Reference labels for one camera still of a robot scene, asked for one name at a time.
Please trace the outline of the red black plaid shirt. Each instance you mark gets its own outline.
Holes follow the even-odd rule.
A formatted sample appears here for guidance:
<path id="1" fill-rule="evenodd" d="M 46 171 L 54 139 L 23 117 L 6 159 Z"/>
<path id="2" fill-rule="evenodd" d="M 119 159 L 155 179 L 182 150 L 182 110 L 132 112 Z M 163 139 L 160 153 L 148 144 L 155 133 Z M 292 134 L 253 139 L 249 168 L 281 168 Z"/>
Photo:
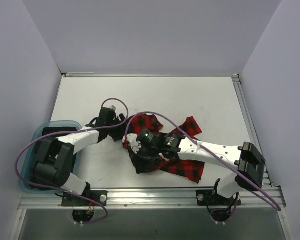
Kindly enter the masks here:
<path id="1" fill-rule="evenodd" d="M 129 157 L 137 174 L 151 173 L 161 170 L 173 175 L 185 177 L 194 183 L 201 180 L 205 163 L 197 160 L 181 160 L 176 152 L 178 137 L 184 131 L 192 139 L 201 134 L 202 130 L 198 126 L 194 117 L 188 117 L 186 121 L 169 133 L 160 132 L 163 125 L 155 115 L 141 114 L 135 117 L 130 127 L 129 134 L 141 134 L 147 131 L 155 140 L 147 140 L 146 146 L 142 147 L 138 153 L 133 152 L 133 148 L 124 142 L 123 148 L 128 151 Z M 172 143 L 167 141 L 167 137 L 177 137 Z"/>

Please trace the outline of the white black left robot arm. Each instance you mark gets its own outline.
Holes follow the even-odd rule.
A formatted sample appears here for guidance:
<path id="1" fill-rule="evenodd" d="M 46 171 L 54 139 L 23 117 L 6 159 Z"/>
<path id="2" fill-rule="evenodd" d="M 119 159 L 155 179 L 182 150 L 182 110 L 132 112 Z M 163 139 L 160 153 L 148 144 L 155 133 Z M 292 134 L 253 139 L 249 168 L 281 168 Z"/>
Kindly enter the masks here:
<path id="1" fill-rule="evenodd" d="M 75 133 L 44 138 L 36 148 L 31 181 L 73 193 L 78 205 L 87 205 L 91 201 L 90 187 L 73 173 L 77 153 L 107 137 L 115 142 L 121 140 L 127 126 L 125 120 L 124 114 L 116 115 L 114 106 L 102 107 L 98 117 Z"/>

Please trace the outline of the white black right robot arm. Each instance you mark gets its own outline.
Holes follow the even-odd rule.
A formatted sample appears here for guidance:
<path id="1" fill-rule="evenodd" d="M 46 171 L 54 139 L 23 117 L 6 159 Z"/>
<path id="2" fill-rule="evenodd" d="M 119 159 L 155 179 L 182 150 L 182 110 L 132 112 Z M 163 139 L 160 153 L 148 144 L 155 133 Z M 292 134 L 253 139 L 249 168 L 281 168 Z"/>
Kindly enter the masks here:
<path id="1" fill-rule="evenodd" d="M 216 181 L 212 200 L 222 205 L 234 194 L 262 189 L 266 160 L 250 142 L 242 146 L 218 145 L 189 138 L 184 134 L 154 134 L 147 129 L 126 137 L 132 152 L 143 160 L 192 160 L 231 171 Z"/>

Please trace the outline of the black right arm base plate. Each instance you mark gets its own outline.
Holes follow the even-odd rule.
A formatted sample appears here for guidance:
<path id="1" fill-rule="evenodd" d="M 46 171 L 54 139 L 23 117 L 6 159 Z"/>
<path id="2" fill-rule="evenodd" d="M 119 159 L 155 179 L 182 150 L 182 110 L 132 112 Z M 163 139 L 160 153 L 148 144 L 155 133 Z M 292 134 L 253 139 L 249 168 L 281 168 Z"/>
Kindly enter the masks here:
<path id="1" fill-rule="evenodd" d="M 236 202 L 236 194 L 231 198 L 220 196 L 212 189 L 199 189 L 195 191 L 198 206 L 204 207 L 229 207 L 234 206 Z"/>

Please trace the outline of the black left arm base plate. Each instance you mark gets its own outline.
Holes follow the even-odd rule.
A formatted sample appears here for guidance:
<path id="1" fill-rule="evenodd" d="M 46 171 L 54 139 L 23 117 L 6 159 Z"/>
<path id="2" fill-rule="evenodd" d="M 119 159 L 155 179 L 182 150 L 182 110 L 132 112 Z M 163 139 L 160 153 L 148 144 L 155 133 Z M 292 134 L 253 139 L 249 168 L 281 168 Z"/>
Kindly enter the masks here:
<path id="1" fill-rule="evenodd" d="M 69 193 L 64 193 L 61 200 L 62 207 L 90 207 L 96 206 L 95 201 L 102 206 L 107 205 L 108 191 L 106 190 L 92 190 L 85 196 L 74 196 Z"/>

